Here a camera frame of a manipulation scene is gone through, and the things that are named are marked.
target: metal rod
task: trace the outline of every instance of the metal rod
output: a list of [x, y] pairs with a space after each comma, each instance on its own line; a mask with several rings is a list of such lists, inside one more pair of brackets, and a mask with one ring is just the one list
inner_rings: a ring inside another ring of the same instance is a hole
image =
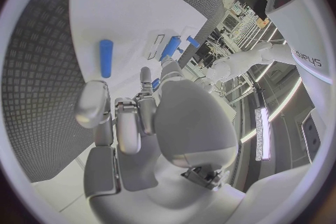
[[247, 95], [250, 95], [252, 92], [253, 92], [253, 90], [250, 90], [250, 91], [248, 91], [247, 93], [245, 93], [245, 94], [239, 96], [238, 98], [236, 98], [236, 99], [232, 100], [231, 102], [229, 102], [229, 105], [232, 105], [232, 104], [234, 104], [235, 102], [238, 102], [239, 100], [245, 98]]
[[234, 92], [235, 90], [238, 90], [242, 85], [246, 84], [247, 82], [244, 81], [242, 84], [239, 84], [238, 86], [234, 87], [232, 90], [228, 91], [227, 93], [224, 94], [224, 96], [229, 95], [230, 93]]

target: logo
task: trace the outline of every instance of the logo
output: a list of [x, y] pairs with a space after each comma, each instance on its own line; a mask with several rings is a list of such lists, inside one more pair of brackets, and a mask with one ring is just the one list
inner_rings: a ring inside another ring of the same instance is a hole
[[317, 66], [317, 67], [321, 67], [322, 64], [321, 64], [321, 60], [318, 60], [318, 59], [315, 59], [313, 57], [309, 57], [307, 55], [304, 55], [300, 52], [298, 52], [297, 50], [292, 50], [292, 53], [295, 53], [297, 56], [299, 56], [301, 59], [303, 60], [307, 60], [309, 61], [310, 63], [312, 63], [314, 66]]

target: blue object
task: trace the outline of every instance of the blue object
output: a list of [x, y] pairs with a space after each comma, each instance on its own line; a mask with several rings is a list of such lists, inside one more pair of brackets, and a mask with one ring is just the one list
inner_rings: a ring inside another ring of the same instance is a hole
[[168, 42], [168, 44], [166, 45], [164, 51], [162, 52], [160, 61], [162, 61], [162, 59], [166, 57], [167, 55], [172, 56], [180, 44], [181, 44], [180, 37], [173, 36]]
[[104, 78], [108, 78], [111, 76], [113, 42], [111, 40], [100, 41], [99, 51], [101, 76]]
[[177, 50], [179, 51], [179, 53], [184, 53], [184, 50], [180, 49], [180, 48], [177, 48]]
[[159, 87], [159, 85], [160, 85], [160, 79], [157, 78], [152, 82], [153, 90], [156, 90]]
[[191, 36], [188, 36], [187, 41], [189, 41], [191, 45], [194, 46], [195, 48], [199, 47], [199, 43], [195, 39], [193, 39]]

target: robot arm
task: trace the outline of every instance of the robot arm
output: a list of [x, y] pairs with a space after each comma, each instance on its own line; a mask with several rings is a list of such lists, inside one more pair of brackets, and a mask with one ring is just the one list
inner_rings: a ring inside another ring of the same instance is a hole
[[252, 50], [233, 53], [218, 59], [209, 68], [207, 78], [211, 84], [226, 82], [245, 73], [255, 64], [271, 64], [274, 61], [295, 64], [288, 45], [273, 45], [271, 42], [259, 43]]

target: diamond plate wall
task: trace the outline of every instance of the diamond plate wall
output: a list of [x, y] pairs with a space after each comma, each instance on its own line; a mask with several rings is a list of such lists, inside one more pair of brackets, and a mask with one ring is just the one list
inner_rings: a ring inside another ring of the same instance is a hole
[[[221, 0], [184, 0], [208, 19], [202, 43], [223, 17]], [[184, 55], [184, 61], [194, 53]], [[32, 182], [51, 179], [93, 142], [73, 104], [84, 81], [71, 40], [68, 0], [31, 0], [8, 45], [3, 112], [17, 158]]]

